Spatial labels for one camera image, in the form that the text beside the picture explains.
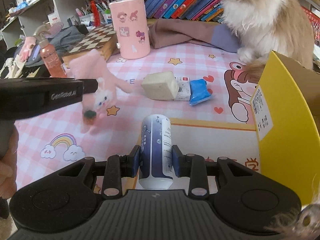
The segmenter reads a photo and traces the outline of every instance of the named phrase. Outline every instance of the pink cylindrical container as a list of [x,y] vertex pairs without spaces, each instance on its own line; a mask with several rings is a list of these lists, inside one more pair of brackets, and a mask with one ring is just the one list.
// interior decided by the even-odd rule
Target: pink cylindrical container
[[150,53],[144,0],[121,0],[109,4],[118,48],[125,59],[137,59]]

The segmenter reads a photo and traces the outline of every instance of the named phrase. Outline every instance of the silver screw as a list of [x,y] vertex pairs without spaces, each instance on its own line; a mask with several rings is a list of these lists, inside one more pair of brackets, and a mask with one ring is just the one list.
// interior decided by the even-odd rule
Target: silver screw
[[103,193],[106,195],[106,196],[116,196],[119,194],[119,190],[117,188],[113,188],[113,187],[110,187],[110,188],[107,188],[103,191]]
[[195,196],[204,196],[205,194],[207,194],[207,190],[202,187],[196,187],[191,190],[191,193]]

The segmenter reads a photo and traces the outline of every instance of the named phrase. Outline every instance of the blue plastic bag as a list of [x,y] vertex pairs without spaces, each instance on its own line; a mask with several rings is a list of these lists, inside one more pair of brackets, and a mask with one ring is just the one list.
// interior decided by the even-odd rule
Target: blue plastic bag
[[207,90],[207,82],[201,78],[190,81],[191,98],[190,105],[194,106],[211,98],[211,94]]

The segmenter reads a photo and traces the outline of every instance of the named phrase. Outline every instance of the small white box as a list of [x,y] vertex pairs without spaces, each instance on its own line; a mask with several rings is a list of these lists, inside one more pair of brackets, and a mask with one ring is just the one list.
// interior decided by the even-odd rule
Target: small white box
[[176,80],[178,82],[179,91],[175,101],[190,101],[190,79],[188,77],[176,77]]

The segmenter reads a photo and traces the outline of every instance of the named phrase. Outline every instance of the yellow cardboard box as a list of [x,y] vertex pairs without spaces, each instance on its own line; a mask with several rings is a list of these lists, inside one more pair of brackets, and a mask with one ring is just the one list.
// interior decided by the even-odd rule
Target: yellow cardboard box
[[251,106],[261,173],[310,203],[320,179],[320,74],[271,52]]

